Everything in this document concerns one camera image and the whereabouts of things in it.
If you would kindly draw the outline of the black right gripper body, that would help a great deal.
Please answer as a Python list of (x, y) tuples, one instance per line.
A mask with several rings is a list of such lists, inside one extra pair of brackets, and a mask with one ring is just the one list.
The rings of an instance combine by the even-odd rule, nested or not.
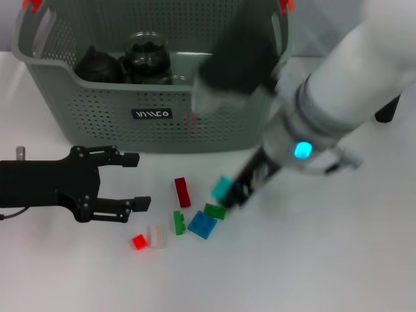
[(225, 208), (242, 207), (281, 169), (282, 167), (266, 154), (264, 148), (258, 148), (228, 188), (222, 198), (222, 206)]

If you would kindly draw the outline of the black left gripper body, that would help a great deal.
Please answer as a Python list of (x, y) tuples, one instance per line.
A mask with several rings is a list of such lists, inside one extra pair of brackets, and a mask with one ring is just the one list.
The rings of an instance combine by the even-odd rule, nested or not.
[(1, 208), (61, 206), (85, 223), (99, 184), (97, 162), (83, 147), (57, 161), (1, 161)]

